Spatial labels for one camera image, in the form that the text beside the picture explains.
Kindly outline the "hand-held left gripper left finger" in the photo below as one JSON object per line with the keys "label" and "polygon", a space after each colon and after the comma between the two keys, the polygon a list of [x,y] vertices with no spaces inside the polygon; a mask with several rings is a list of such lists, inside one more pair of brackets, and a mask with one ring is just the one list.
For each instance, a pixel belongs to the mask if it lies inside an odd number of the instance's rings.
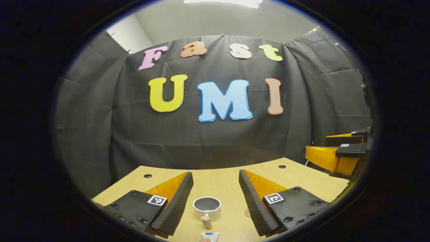
{"label": "hand-held left gripper left finger", "polygon": [[130,190],[96,206],[136,232],[167,239],[181,221],[193,185],[192,173],[184,172],[145,192]]}

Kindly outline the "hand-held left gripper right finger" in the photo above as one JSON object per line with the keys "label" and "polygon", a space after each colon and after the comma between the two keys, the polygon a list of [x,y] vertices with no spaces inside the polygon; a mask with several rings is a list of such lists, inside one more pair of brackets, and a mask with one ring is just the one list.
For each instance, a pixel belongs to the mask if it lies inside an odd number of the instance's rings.
{"label": "hand-held left gripper right finger", "polygon": [[291,230],[329,205],[300,186],[287,189],[245,169],[239,171],[239,184],[259,236]]}

